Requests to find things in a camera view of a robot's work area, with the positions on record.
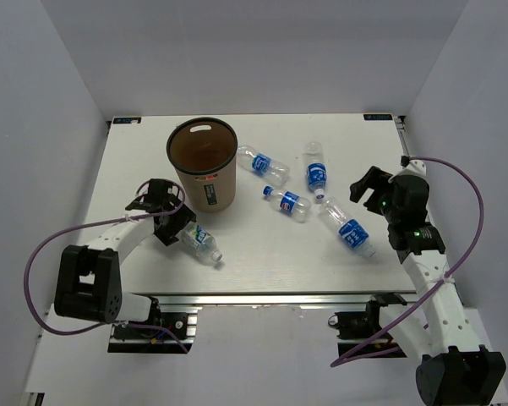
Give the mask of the clear bottle green white label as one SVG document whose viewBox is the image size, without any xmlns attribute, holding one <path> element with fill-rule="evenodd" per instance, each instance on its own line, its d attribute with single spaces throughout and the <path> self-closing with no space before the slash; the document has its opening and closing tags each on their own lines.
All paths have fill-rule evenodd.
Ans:
<svg viewBox="0 0 508 406">
<path fill-rule="evenodd" d="M 223 257 L 215 237 L 197 222 L 189 222 L 179 234 L 179 240 L 204 265 L 215 266 Z"/>
</svg>

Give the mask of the clear bottle blue label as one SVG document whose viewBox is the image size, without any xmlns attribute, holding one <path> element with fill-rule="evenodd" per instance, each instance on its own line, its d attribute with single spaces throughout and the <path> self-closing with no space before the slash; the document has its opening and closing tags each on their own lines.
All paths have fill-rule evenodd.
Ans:
<svg viewBox="0 0 508 406">
<path fill-rule="evenodd" d="M 354 254 L 363 258 L 375 254 L 368 232 L 354 216 L 343 210 L 336 198 L 330 197 L 320 205 L 319 218 Z"/>
<path fill-rule="evenodd" d="M 325 198 L 327 180 L 322 145 L 316 141 L 307 143 L 304 147 L 303 161 L 309 190 L 314 194 L 314 198 L 321 202 Z"/>
<path fill-rule="evenodd" d="M 261 177 L 270 185 L 281 187 L 290 176 L 290 168 L 255 150 L 251 145 L 238 147 L 237 160 L 240 167 Z"/>
</svg>

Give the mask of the blue cap Pepsi bottle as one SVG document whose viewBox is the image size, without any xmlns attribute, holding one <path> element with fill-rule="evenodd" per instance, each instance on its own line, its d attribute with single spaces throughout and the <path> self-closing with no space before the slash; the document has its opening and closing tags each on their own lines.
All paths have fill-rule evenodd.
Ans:
<svg viewBox="0 0 508 406">
<path fill-rule="evenodd" d="M 271 186 L 264 187 L 263 197 L 273 210 L 289 216 L 295 222 L 304 223 L 307 221 L 312 206 L 308 199 L 291 191 L 275 189 Z"/>
</svg>

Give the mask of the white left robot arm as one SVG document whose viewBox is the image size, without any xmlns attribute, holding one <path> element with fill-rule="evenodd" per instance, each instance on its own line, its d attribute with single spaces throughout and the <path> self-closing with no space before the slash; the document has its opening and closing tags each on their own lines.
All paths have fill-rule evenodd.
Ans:
<svg viewBox="0 0 508 406">
<path fill-rule="evenodd" d="M 175 244 L 181 231 L 195 220 L 178 184 L 149 180 L 148 189 L 101 236 L 64 249 L 54 299 L 57 315 L 104 324 L 133 322 L 142 337 L 154 337 L 161 330 L 159 305 L 150 296 L 123 291 L 121 265 L 151 237 L 165 246 Z"/>
</svg>

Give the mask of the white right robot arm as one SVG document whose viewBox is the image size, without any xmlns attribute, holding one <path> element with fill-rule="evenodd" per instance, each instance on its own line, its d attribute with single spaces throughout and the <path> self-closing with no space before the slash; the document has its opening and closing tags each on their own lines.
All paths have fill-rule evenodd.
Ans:
<svg viewBox="0 0 508 406">
<path fill-rule="evenodd" d="M 391 248 L 419 296 L 415 305 L 387 304 L 364 317 L 375 337 L 388 333 L 418 362 L 415 381 L 426 405 L 488 405 L 506 371 L 503 355 L 481 342 L 456 291 L 445 244 L 429 221 L 429 184 L 420 161 L 392 175 L 371 167 L 350 187 L 359 201 L 367 189 L 368 211 L 388 223 Z"/>
</svg>

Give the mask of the brown bin with black rim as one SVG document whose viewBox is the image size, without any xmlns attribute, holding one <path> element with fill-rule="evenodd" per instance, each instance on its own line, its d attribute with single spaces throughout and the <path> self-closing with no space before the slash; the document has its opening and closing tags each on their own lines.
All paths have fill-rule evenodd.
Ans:
<svg viewBox="0 0 508 406">
<path fill-rule="evenodd" d="M 193 118 L 177 126 L 167 140 L 167 157 L 191 206 L 214 213 L 236 195 L 238 137 L 218 118 Z"/>
</svg>

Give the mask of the right blue table sticker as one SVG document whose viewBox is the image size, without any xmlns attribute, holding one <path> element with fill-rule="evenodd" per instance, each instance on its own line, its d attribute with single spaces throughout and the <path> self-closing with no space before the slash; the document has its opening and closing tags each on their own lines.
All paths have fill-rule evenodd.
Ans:
<svg viewBox="0 0 508 406">
<path fill-rule="evenodd" d="M 393 117 L 389 113 L 364 113 L 365 121 L 392 121 Z"/>
</svg>

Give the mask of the blue table sticker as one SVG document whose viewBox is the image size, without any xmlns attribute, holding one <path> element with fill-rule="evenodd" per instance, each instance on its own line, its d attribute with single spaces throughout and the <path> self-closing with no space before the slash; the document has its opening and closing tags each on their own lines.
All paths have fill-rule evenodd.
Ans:
<svg viewBox="0 0 508 406">
<path fill-rule="evenodd" d="M 115 117 L 112 120 L 113 125 L 119 124 L 138 124 L 141 123 L 142 117 Z"/>
<path fill-rule="evenodd" d="M 393 117 L 389 113 L 364 113 L 365 121 L 392 121 Z"/>
</svg>

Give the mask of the left blue table sticker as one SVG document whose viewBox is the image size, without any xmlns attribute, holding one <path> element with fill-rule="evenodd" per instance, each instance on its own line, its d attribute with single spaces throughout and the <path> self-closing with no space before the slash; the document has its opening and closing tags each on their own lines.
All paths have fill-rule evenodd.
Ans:
<svg viewBox="0 0 508 406">
<path fill-rule="evenodd" d="M 138 124 L 141 123 L 142 117 L 115 117 L 112 120 L 113 125 L 119 124 Z"/>
</svg>

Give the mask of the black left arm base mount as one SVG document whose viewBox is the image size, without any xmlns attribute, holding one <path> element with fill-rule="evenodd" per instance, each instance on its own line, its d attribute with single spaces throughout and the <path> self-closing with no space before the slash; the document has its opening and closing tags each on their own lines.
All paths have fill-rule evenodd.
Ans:
<svg viewBox="0 0 508 406">
<path fill-rule="evenodd" d="M 148 321 L 134 321 L 144 328 L 119 322 L 112 326 L 107 352 L 110 354 L 186 354 L 196 335 L 199 306 L 168 303 L 151 297 Z"/>
</svg>

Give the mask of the aluminium table frame rail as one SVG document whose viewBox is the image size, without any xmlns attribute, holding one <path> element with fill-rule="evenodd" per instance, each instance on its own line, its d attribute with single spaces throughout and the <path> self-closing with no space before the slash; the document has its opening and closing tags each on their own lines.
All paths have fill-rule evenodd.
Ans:
<svg viewBox="0 0 508 406">
<path fill-rule="evenodd" d="M 288 188 L 299 195 L 308 193 L 304 145 L 318 141 L 329 194 L 364 225 L 374 256 L 352 254 L 316 213 L 297 223 L 272 210 L 262 197 L 263 181 L 238 169 L 233 203 L 220 213 L 198 216 L 215 235 L 222 264 L 204 266 L 177 245 L 164 247 L 149 238 L 123 265 L 127 291 L 210 305 L 328 304 L 384 293 L 414 299 L 412 282 L 389 245 L 385 220 L 349 200 L 351 183 L 370 167 L 399 169 L 405 146 L 395 121 L 370 121 L 360 114 L 227 115 L 225 121 L 241 143 L 285 162 L 291 169 Z"/>
</svg>

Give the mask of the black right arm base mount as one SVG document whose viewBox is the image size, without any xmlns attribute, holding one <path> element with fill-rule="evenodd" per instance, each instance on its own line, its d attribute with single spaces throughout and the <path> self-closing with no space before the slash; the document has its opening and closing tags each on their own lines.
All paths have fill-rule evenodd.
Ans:
<svg viewBox="0 0 508 406">
<path fill-rule="evenodd" d="M 363 310 L 339 311 L 332 315 L 327 321 L 328 327 L 338 331 L 337 337 L 340 342 L 337 344 L 339 357 L 347 351 L 374 335 L 381 329 L 380 310 L 395 305 L 398 310 L 410 307 L 400 294 L 374 294 L 366 303 Z M 406 355 L 398 343 L 391 336 L 395 332 L 394 327 L 389 332 L 376 338 L 372 343 L 367 344 L 351 357 L 345 359 L 346 363 L 363 359 L 398 359 Z"/>
</svg>

